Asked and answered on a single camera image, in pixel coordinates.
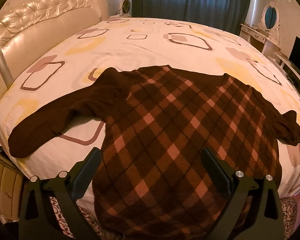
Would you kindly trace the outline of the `white tv stand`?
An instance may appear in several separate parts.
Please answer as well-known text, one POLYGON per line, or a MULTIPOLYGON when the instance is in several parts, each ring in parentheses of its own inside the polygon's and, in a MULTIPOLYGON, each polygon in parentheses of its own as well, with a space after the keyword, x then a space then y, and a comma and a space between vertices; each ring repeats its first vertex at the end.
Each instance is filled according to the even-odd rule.
POLYGON ((287 79, 300 95, 300 67, 297 67, 280 51, 274 54, 274 59, 279 69, 284 72, 287 79))

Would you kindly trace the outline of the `oval vanity mirror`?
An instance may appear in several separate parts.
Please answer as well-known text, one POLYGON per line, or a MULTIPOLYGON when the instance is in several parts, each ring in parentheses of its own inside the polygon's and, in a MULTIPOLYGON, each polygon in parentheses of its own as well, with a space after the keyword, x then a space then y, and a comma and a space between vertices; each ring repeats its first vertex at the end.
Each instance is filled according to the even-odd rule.
POLYGON ((271 31, 279 27, 279 10, 275 3, 270 1, 263 9, 261 23, 266 31, 271 31))

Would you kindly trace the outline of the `dark blue window curtain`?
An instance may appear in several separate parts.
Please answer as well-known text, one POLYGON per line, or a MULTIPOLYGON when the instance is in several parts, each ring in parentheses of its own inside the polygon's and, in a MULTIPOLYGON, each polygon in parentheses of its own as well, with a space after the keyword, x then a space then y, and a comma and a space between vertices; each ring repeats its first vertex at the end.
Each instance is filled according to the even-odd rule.
POLYGON ((250 0, 132 0, 132 15, 199 23, 237 35, 249 5, 250 0))

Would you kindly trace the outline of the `brown argyle knit sweater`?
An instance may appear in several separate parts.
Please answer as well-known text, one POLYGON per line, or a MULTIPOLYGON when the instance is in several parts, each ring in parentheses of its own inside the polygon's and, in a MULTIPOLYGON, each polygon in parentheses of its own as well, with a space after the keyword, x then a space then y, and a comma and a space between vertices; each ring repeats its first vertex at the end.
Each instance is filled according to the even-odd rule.
POLYGON ((281 114, 238 79, 153 66, 108 68, 41 107, 12 130, 10 155, 28 157, 78 116, 106 124, 92 181, 96 216, 103 228, 130 236, 193 239, 211 229, 226 199, 202 165, 204 148, 279 184, 279 141, 300 144, 296 112, 281 114))

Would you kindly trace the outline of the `floral patterned bed skirt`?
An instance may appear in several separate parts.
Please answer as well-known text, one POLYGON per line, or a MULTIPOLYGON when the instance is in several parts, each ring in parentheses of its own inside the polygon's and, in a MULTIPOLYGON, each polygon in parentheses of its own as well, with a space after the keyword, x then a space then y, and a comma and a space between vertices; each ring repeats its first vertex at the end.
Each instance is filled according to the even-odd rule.
MULTIPOLYGON (((296 218, 298 214, 298 204, 296 200, 292 197, 283 197, 280 199, 281 207, 283 212, 283 223, 284 223, 284 239, 288 239, 294 232, 294 226, 296 223, 296 218)), ((50 197, 50 202, 52 204, 53 211, 61 227, 62 232, 70 237, 71 239, 76 239, 72 232, 70 231, 70 227, 68 226, 62 212, 61 208, 58 204, 58 201, 55 197, 50 197)), ((102 229, 96 219, 93 218, 91 213, 83 208, 79 207, 82 215, 87 220, 89 225, 93 228, 93 230, 97 233, 97 235, 101 239, 127 239, 125 236, 107 231, 102 229)))

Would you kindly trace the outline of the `white vanity dressing table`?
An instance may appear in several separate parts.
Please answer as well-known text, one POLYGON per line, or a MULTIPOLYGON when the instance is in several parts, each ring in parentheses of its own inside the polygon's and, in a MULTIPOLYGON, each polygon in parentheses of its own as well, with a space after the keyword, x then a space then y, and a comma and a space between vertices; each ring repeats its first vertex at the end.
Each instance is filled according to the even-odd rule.
POLYGON ((256 27, 251 27, 245 23, 241 24, 239 36, 255 47, 265 57, 274 57, 280 51, 279 41, 270 35, 264 35, 256 27))

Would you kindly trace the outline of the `cream tufted leather headboard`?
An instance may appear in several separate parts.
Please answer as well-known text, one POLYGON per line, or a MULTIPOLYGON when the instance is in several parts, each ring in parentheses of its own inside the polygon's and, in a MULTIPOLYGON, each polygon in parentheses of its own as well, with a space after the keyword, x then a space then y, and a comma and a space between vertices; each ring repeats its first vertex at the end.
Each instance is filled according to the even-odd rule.
POLYGON ((0 99, 41 56, 108 17, 107 0, 34 0, 0 15, 0 99))

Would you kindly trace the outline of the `patterned white bed sheet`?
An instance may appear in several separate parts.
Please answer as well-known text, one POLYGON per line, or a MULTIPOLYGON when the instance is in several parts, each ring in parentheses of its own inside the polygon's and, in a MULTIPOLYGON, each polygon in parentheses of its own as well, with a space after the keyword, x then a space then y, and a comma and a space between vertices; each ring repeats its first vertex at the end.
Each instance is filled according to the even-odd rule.
MULTIPOLYGON (((27 176, 54 177, 69 170, 93 146, 101 147, 105 124, 75 119, 61 137, 25 159, 11 157, 8 136, 25 117, 60 96, 92 85, 109 67, 119 72, 169 64, 209 75, 224 73, 251 85, 280 112, 297 112, 300 98, 283 72, 243 38, 205 25, 154 18, 111 18, 67 38, 26 68, 0 99, 0 146, 27 176)), ((300 198, 300 144, 278 141, 280 197, 300 198)))

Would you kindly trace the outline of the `small round desk fan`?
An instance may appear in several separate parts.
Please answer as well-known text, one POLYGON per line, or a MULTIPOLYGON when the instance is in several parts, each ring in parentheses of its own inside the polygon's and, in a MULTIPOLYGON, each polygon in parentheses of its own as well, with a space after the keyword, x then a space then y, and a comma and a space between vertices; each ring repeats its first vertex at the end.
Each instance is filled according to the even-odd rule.
POLYGON ((121 15, 129 14, 131 8, 130 0, 120 0, 120 10, 119 13, 121 15))

